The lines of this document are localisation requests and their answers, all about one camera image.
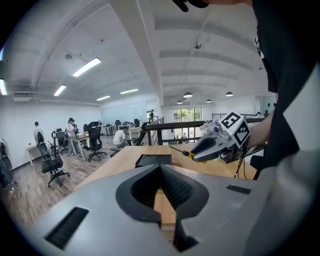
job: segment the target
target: white ceiling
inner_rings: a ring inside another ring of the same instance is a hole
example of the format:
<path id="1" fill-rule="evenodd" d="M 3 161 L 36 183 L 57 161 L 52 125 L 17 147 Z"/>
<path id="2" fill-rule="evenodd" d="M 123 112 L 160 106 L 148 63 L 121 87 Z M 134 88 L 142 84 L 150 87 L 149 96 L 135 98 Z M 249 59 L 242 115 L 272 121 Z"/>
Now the white ceiling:
<path id="1" fill-rule="evenodd" d="M 224 100 L 227 91 L 259 94 L 267 76 L 259 70 L 256 26 L 243 4 L 183 13 L 172 0 L 43 0 L 8 39 L 0 76 L 11 96 L 32 92 L 38 100 L 57 99 L 60 85 L 67 88 L 59 100 L 83 103 L 123 99 L 131 95 L 120 92 L 136 88 L 156 92 L 165 106 L 187 91 L 192 104 Z M 72 76 L 95 57 L 99 65 Z"/>

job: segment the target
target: window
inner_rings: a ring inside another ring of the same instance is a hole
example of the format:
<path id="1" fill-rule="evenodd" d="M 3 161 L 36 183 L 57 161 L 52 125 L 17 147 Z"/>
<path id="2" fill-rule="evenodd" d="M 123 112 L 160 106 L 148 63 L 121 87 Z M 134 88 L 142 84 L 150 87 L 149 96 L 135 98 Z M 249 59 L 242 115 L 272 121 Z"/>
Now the window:
<path id="1" fill-rule="evenodd" d="M 201 107 L 195 108 L 178 108 L 173 110 L 174 122 L 193 122 L 202 120 L 202 109 Z M 200 137 L 201 131 L 199 127 L 190 127 L 190 128 L 178 128 L 174 129 L 174 137 L 176 139 L 181 139 L 183 135 L 186 135 L 187 138 Z"/>

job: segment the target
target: wooden floor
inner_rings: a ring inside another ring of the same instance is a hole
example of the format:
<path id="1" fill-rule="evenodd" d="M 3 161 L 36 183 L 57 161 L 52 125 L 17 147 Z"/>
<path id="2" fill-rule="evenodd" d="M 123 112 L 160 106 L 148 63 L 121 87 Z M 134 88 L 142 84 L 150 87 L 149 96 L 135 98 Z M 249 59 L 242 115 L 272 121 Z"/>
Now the wooden floor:
<path id="1" fill-rule="evenodd" d="M 96 156 L 91 162 L 83 161 L 81 155 L 69 155 L 63 152 L 64 172 L 70 173 L 70 177 L 62 176 L 62 186 L 53 181 L 48 188 L 50 173 L 42 173 L 42 158 L 35 160 L 31 164 L 26 164 L 13 172 L 17 186 L 13 192 L 3 191 L 1 199 L 7 206 L 11 216 L 18 222 L 30 227 L 41 215 L 45 214 L 60 200 L 72 193 L 85 178 L 110 159 L 110 150 L 114 147 L 112 137 L 101 136 L 102 151 L 107 153 L 100 155 L 101 161 Z"/>

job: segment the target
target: forearm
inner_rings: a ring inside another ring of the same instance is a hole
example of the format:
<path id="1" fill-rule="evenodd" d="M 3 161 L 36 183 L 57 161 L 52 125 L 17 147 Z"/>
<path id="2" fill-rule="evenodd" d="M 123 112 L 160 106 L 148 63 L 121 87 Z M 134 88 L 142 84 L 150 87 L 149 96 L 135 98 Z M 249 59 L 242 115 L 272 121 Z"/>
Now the forearm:
<path id="1" fill-rule="evenodd" d="M 250 137 L 247 144 L 247 147 L 253 147 L 258 144 L 263 144 L 269 140 L 270 136 L 270 128 L 272 117 L 274 116 L 274 112 L 272 111 L 266 119 L 264 119 L 261 123 L 253 126 L 250 129 Z"/>

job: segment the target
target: table leg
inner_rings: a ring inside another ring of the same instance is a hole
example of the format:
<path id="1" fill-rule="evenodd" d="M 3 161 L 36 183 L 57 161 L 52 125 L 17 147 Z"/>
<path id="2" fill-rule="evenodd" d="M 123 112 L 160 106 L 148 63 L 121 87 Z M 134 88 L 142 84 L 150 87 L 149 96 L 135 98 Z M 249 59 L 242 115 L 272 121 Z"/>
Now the table leg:
<path id="1" fill-rule="evenodd" d="M 83 150 L 82 150 L 81 143 L 80 143 L 79 140 L 78 140 L 78 148 L 79 148 L 79 150 L 80 150 L 80 153 L 81 153 L 81 156 L 82 156 L 83 161 L 86 161 L 86 158 L 85 158 L 85 155 L 84 155 L 84 152 L 83 152 Z"/>
<path id="2" fill-rule="evenodd" d="M 30 158 L 30 164 L 31 164 L 31 166 L 34 166 L 34 164 L 32 163 L 32 157 L 31 157 L 31 154 L 30 154 L 30 150 L 28 150 L 28 153 L 29 153 L 29 158 Z"/>
<path id="3" fill-rule="evenodd" d="M 73 139 L 71 139 L 71 146 L 72 146 L 72 149 L 73 149 L 73 153 L 75 154 L 75 155 L 77 155 L 77 152 L 76 152 L 76 149 L 75 149 L 75 145 L 74 145 L 74 142 L 77 142 L 76 140 L 73 140 Z"/>

